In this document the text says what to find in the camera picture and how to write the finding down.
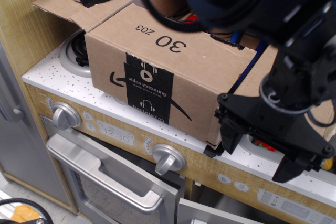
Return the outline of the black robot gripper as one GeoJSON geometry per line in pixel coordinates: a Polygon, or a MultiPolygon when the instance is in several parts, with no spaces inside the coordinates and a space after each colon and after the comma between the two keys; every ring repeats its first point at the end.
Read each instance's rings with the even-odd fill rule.
{"type": "Polygon", "coordinates": [[[286,183],[335,155],[335,148],[306,119],[314,106],[334,99],[335,51],[299,62],[277,51],[257,97],[218,96],[222,146],[232,154],[244,134],[266,142],[284,154],[272,181],[286,183]]]}

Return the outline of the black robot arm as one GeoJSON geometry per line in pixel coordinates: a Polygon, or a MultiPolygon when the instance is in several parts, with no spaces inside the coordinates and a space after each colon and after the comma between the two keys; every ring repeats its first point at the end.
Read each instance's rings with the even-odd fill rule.
{"type": "Polygon", "coordinates": [[[258,97],[218,96],[222,145],[232,153],[244,134],[283,153],[273,181],[285,183],[319,170],[335,149],[311,124],[311,109],[335,100],[335,0],[187,0],[199,21],[183,25],[147,10],[164,26],[183,32],[244,31],[275,46],[278,53],[258,97]]]}

